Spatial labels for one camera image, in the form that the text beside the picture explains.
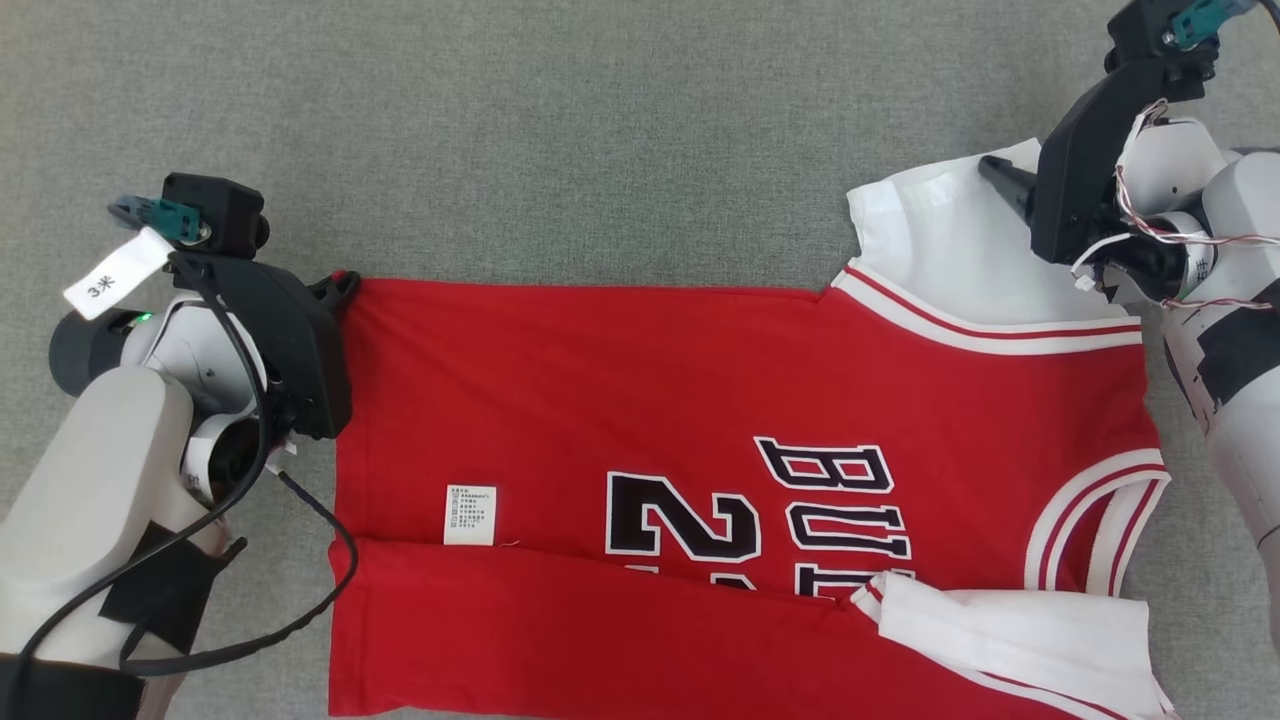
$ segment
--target cable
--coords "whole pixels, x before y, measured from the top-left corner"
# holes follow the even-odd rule
[[[1280,32],[1280,4],[1276,0],[1258,0],[1263,8],[1266,8],[1267,14],[1271,15],[1271,22],[1276,24],[1276,31]]]
[[[214,318],[218,324],[227,333],[228,338],[232,341],[232,346],[236,350],[237,357],[239,357],[241,365],[244,368],[246,374],[250,378],[250,386],[253,391],[253,402],[257,406],[257,419],[259,419],[259,443],[257,452],[253,456],[253,461],[248,468],[248,471],[238,483],[234,484],[232,491],[221,501],[215,503],[209,512],[201,516],[198,520],[187,525],[178,533],[165,538],[163,542],[147,548],[141,555],[133,557],[116,570],[109,573],[108,575],[100,578],[97,582],[92,583],[90,587],[84,588],[79,594],[70,598],[59,607],[45,623],[32,633],[31,638],[22,651],[14,656],[13,673],[9,680],[9,711],[8,715],[12,720],[18,720],[22,711],[22,694],[24,688],[24,680],[27,670],[31,662],[35,660],[36,651],[40,644],[49,637],[50,633],[58,626],[59,623],[70,616],[79,606],[84,605],[88,600],[97,596],[100,592],[110,587],[113,583],[124,578],[134,569],[137,569],[143,562],[151,560],[152,557],[165,552],[170,547],[174,547],[179,542],[183,542],[200,530],[207,528],[210,524],[215,523],[219,518],[227,514],[228,510],[234,507],[250,489],[257,483],[259,477],[266,466],[268,456],[270,455],[271,447],[271,410],[266,402],[266,393],[262,388],[261,378],[257,374],[257,368],[255,366],[252,359],[250,357],[248,348],[244,345],[244,340],[241,337],[239,332],[232,324],[230,316],[223,307],[221,302],[218,300],[216,293],[210,287],[209,282],[201,275],[201,273],[187,261],[180,252],[172,252],[169,255],[169,261],[173,264],[174,269],[191,284],[191,287],[200,295],[201,300],[212,311]],[[351,552],[351,566],[348,568],[347,575],[339,582],[333,592],[330,592],[319,605],[312,607],[308,612],[303,614],[301,618],[285,625],[280,630],[271,633],[269,635],[262,635],[255,638],[253,641],[247,641],[225,648],[218,648],[212,651],[201,652],[192,656],[169,659],[169,660],[150,660],[150,661],[129,661],[127,656],[132,653],[137,642],[141,641],[145,630],[141,630],[141,624],[134,628],[131,633],[129,639],[125,642],[125,650],[120,655],[122,670],[133,671],[140,676],[150,675],[168,675],[175,673],[184,673],[188,670],[211,667],[214,665],[220,665],[223,662],[229,662],[232,660],[238,660],[247,655],[251,655],[264,647],[270,647],[282,642],[284,638],[291,635],[297,629],[307,625],[312,619],[324,612],[329,605],[337,600],[337,597],[347,588],[356,573],[356,566],[358,564],[355,539],[342,525],[338,519],[329,512],[319,501],[315,500],[310,493],[302,489],[287,473],[279,473],[279,479],[291,491],[294,492],[303,502],[306,502],[312,510],[320,514],[334,530],[342,537],[343,542],[347,544],[347,550]]]
[[[1276,6],[1276,0],[1263,0],[1263,3],[1270,3],[1267,5],[1268,10],[1274,10],[1272,19],[1276,19],[1276,27],[1280,28],[1280,8]],[[1251,245],[1251,246],[1280,246],[1280,238],[1265,236],[1265,234],[1238,234],[1229,237],[1207,237],[1204,234],[1190,234],[1181,232],[1165,232],[1156,228],[1148,223],[1140,214],[1138,214],[1137,208],[1133,202],[1133,196],[1129,192],[1129,184],[1125,182],[1124,164],[1129,155],[1129,149],[1132,147],[1134,140],[1138,138],[1144,129],[1152,127],[1156,120],[1158,120],[1169,110],[1169,101],[1164,97],[1152,102],[1138,114],[1134,119],[1133,128],[1129,131],[1129,137],[1125,140],[1124,150],[1120,152],[1120,158],[1116,160],[1116,205],[1120,206],[1120,211],[1125,220],[1129,222],[1138,232],[1149,236],[1157,242],[1165,245],[1207,245],[1207,246],[1222,246],[1233,242]],[[1111,242],[1117,242],[1121,236],[1112,236],[1098,241],[1075,261],[1071,266],[1074,273],[1091,255],[1097,252],[1105,245]],[[1240,300],[1235,297],[1219,297],[1213,300],[1180,300],[1180,299],[1165,299],[1160,302],[1161,307],[1165,309],[1199,309],[1210,306],[1234,306],[1243,307],[1247,310],[1272,310],[1274,306],[1270,302],[1257,302],[1253,300]]]
[[[125,641],[124,647],[120,648],[120,670],[132,675],[138,675],[140,678],[151,678],[156,675],[173,675],[177,673],[204,670],[215,665],[223,665],[224,662],[232,662],[234,660],[248,657],[262,648],[284,642],[284,639],[294,632],[307,626],[312,620],[320,616],[321,612],[328,610],[329,606],[338,600],[338,596],[347,589],[347,585],[349,585],[351,580],[356,577],[356,568],[360,565],[356,539],[351,537],[351,532],[347,530],[342,521],[339,521],[328,507],[321,505],[319,500],[311,496],[311,493],[302,489],[302,487],[298,486],[298,483],[294,482],[288,473],[280,470],[280,473],[276,474],[276,478],[284,483],[284,487],[293,491],[293,495],[298,496],[302,502],[307,503],[311,510],[316,512],[316,515],[324,518],[325,521],[333,527],[334,532],[338,533],[338,537],[342,538],[343,544],[347,546],[347,552],[351,555],[351,564],[347,568],[347,573],[342,577],[342,580],[333,587],[333,591],[330,591],[324,600],[311,607],[311,610],[303,612],[297,620],[274,633],[183,657],[165,660],[128,660],[128,656],[132,655],[133,650],[137,647],[138,641],[141,641],[142,635],[146,634],[146,628],[142,624],[138,624],[133,628],[133,632]]]
[[[1089,258],[1093,258],[1093,255],[1098,250],[1102,250],[1103,247],[1106,247],[1108,245],[1114,245],[1114,243],[1120,242],[1123,240],[1129,240],[1130,237],[1133,237],[1133,233],[1125,232],[1125,233],[1120,233],[1120,234],[1114,234],[1111,237],[1105,237],[1105,238],[1094,242],[1093,245],[1091,245],[1088,247],[1088,250],[1085,250],[1084,252],[1082,252],[1080,256],[1075,259],[1075,263],[1071,264],[1071,274],[1073,275],[1076,274],[1080,270],[1080,265],[1084,265],[1084,263],[1087,263]]]

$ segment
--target armhole trim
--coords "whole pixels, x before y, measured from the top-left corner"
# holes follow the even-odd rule
[[[1057,589],[1062,552],[1080,516],[1108,497],[1089,553],[1085,591],[1116,594],[1142,528],[1170,477],[1156,448],[1133,450],[1082,470],[1048,501],[1027,543],[1024,587]]]

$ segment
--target white garment label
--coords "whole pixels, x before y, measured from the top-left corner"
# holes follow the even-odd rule
[[[444,544],[493,544],[498,488],[449,486],[444,498]]]
[[[78,283],[63,291],[63,297],[92,320],[133,292],[142,281],[169,261],[173,247],[151,228],[142,228],[133,240],[106,256]]]

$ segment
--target white wire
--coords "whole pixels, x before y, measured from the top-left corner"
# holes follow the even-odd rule
[[[1133,205],[1133,196],[1129,193],[1129,186],[1128,183],[1125,183],[1124,163],[1125,160],[1128,160],[1129,149],[1132,147],[1138,135],[1140,135],[1142,131],[1155,124],[1155,122],[1158,120],[1161,117],[1164,117],[1164,114],[1167,110],[1169,110],[1169,101],[1165,99],[1160,99],[1156,102],[1147,105],[1147,108],[1144,108],[1143,111],[1139,113],[1138,117],[1134,119],[1133,129],[1129,132],[1128,140],[1125,140],[1125,149],[1124,151],[1121,151],[1120,158],[1116,160],[1116,202],[1120,205],[1120,211],[1124,214],[1125,220],[1129,222],[1140,233],[1147,234],[1155,238],[1156,241],[1164,242],[1166,245],[1221,246],[1228,243],[1242,243],[1247,246],[1265,246],[1265,245],[1280,246],[1280,238],[1265,234],[1204,237],[1199,234],[1188,234],[1180,232],[1165,232],[1152,227],[1151,223],[1144,220],[1142,215],[1137,213]],[[1119,242],[1120,240],[1124,240],[1126,237],[1130,236],[1128,234],[1111,236],[1093,243],[1088,250],[1084,251],[1084,254],[1075,261],[1075,264],[1071,265],[1073,274],[1100,249],[1111,245],[1112,242]],[[1234,307],[1245,307],[1249,310],[1272,309],[1272,305],[1270,302],[1254,302],[1252,300],[1239,300],[1235,297],[1219,297],[1215,300],[1193,300],[1193,301],[1167,299],[1162,300],[1160,305],[1162,307],[1178,307],[1178,309],[1198,309],[1210,306],[1234,306]]]
[[[1102,250],[1103,247],[1106,247],[1108,245],[1120,242],[1121,240],[1129,240],[1130,237],[1133,237],[1133,233],[1125,232],[1125,233],[1120,233],[1120,234],[1114,234],[1111,237],[1103,237],[1102,240],[1094,242],[1071,265],[1071,274],[1075,275],[1075,277],[1080,277],[1079,275],[1080,265],[1083,265],[1085,261],[1088,261],[1089,258],[1093,258],[1094,252],[1097,252],[1098,250]]]

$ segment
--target white sleeve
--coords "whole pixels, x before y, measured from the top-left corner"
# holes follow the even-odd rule
[[[1039,142],[989,152],[1036,170]],[[1020,325],[1123,318],[1069,269],[1037,258],[1030,231],[978,174],[980,155],[914,168],[849,191],[868,269],[972,323]]]
[[[893,573],[877,575],[851,602],[882,638],[995,691],[1078,717],[1178,717],[1152,674],[1146,602],[1048,591],[941,592]]]

